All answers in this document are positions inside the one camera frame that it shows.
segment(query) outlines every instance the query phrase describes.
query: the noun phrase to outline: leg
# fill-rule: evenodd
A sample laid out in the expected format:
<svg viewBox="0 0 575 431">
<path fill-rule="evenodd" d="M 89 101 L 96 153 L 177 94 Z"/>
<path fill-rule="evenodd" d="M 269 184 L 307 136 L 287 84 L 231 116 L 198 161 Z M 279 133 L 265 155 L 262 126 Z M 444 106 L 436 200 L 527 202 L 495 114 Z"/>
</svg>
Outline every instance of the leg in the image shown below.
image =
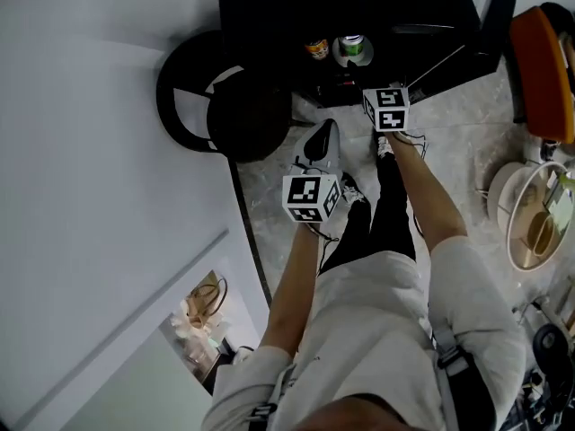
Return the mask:
<svg viewBox="0 0 575 431">
<path fill-rule="evenodd" d="M 349 210 L 348 224 L 345 226 L 340 242 L 330 258 L 323 263 L 320 274 L 366 255 L 370 222 L 371 205 L 369 202 L 367 200 L 355 201 Z"/>
<path fill-rule="evenodd" d="M 381 186 L 374 222 L 369 234 L 370 253 L 395 251 L 415 260 L 415 248 L 407 216 L 407 192 L 393 154 L 377 157 Z"/>
</svg>

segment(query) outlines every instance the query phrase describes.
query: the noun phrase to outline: shoe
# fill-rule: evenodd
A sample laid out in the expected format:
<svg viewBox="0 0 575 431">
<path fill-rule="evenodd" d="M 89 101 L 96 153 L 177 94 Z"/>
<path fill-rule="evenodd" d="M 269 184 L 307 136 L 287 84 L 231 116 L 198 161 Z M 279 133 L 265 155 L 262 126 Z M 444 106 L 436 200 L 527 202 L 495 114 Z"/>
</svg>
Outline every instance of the shoe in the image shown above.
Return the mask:
<svg viewBox="0 0 575 431">
<path fill-rule="evenodd" d="M 366 196 L 361 193 L 361 190 L 358 188 L 358 184 L 353 180 L 348 173 L 344 172 L 343 176 L 341 177 L 341 195 L 348 206 L 351 206 L 356 201 L 360 201 L 365 203 Z"/>
<path fill-rule="evenodd" d="M 383 158 L 385 154 L 394 154 L 394 150 L 392 150 L 387 137 L 385 137 L 384 133 L 377 132 L 374 130 L 373 132 L 374 144 L 376 145 L 376 152 L 378 158 Z"/>
</svg>

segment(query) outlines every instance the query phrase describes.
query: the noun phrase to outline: floor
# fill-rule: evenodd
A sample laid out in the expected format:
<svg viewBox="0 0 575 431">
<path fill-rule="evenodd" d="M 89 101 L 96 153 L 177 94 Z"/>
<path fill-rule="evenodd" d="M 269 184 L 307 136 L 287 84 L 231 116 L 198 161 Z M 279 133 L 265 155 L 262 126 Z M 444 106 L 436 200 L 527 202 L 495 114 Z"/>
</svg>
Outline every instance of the floor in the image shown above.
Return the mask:
<svg viewBox="0 0 575 431">
<path fill-rule="evenodd" d="M 466 221 L 469 236 L 491 269 L 493 279 L 511 307 L 541 294 L 552 280 L 572 267 L 575 244 L 570 231 L 556 256 L 542 268 L 521 273 L 508 261 L 504 237 L 487 217 L 477 189 L 487 189 L 504 164 L 521 160 L 525 130 L 512 123 L 512 101 L 507 69 L 501 63 L 494 74 L 411 106 L 410 133 L 425 135 L 426 162 L 446 188 Z M 375 207 L 379 193 L 374 156 L 370 151 L 371 123 L 361 108 L 318 110 L 294 96 L 293 116 L 312 122 L 335 119 L 341 132 L 341 167 L 350 172 Z M 281 206 L 282 176 L 287 174 L 294 143 L 305 132 L 292 128 L 283 145 L 266 160 L 239 165 L 243 193 L 252 221 L 265 277 L 273 293 L 288 258 L 296 225 Z M 343 201 L 324 231 L 340 236 L 347 221 Z M 421 278 L 429 282 L 429 254 L 411 222 Z M 335 248 L 328 248 L 328 255 Z"/>
</svg>

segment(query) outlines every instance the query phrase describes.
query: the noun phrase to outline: orange object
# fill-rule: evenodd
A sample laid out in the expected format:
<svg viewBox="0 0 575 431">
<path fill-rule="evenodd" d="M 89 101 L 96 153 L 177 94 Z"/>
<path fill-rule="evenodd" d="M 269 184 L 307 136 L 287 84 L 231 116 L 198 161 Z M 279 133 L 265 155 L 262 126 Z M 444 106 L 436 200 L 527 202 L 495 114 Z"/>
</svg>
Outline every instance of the orange object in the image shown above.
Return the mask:
<svg viewBox="0 0 575 431">
<path fill-rule="evenodd" d="M 534 136 L 573 142 L 573 101 L 565 61 L 553 27 L 539 7 L 511 22 L 511 42 L 517 58 L 527 129 Z"/>
</svg>

